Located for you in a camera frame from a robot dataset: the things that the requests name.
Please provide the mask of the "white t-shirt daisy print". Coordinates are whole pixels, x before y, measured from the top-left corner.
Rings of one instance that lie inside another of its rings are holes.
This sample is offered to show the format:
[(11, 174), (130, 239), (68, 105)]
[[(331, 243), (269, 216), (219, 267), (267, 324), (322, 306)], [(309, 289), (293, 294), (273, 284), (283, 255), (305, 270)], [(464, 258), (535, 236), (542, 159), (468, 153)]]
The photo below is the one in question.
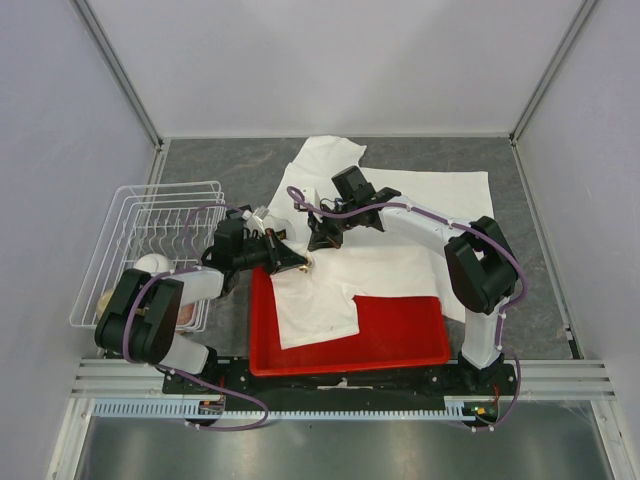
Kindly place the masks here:
[(359, 163), (364, 147), (346, 138), (308, 138), (290, 162), (268, 209), (284, 219), (285, 245), (311, 261), (308, 271), (292, 269), (272, 277), (280, 345), (284, 349), (358, 334), (364, 327), (354, 298), (424, 297), (439, 299), (443, 313), (464, 319), (446, 261), (438, 253), (393, 233), (358, 227), (344, 236), (339, 249), (310, 252), (307, 215), (294, 208), (286, 189), (310, 187), (316, 197), (338, 198), (332, 176)]

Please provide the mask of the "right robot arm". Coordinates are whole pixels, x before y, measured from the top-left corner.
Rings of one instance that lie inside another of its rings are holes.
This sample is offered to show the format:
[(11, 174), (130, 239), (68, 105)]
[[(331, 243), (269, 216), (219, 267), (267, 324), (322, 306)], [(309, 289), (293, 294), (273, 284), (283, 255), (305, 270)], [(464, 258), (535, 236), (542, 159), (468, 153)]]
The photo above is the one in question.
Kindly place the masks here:
[(498, 223), (482, 216), (457, 220), (413, 202), (400, 191), (375, 189), (360, 168), (352, 166), (332, 177), (338, 198), (331, 206), (310, 203), (289, 187), (295, 208), (308, 212), (311, 251), (342, 246), (344, 233), (356, 227), (399, 235), (444, 258), (456, 299), (465, 309), (465, 337), (458, 381), (467, 392), (483, 392), (494, 381), (492, 366), (503, 356), (502, 326), (506, 309), (517, 298), (522, 267)]

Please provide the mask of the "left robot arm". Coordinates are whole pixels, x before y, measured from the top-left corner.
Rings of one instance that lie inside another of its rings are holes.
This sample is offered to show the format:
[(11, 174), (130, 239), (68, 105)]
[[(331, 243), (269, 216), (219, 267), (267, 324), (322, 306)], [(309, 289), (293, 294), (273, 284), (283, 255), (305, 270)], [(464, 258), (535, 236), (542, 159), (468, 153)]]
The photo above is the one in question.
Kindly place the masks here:
[(176, 333), (180, 310), (229, 293), (242, 271), (306, 267), (308, 259), (285, 244), (289, 229), (264, 207), (234, 212), (217, 224), (199, 264), (155, 274), (125, 270), (95, 328), (96, 345), (130, 363), (184, 371), (196, 392), (211, 392), (220, 378), (209, 363), (213, 351)]

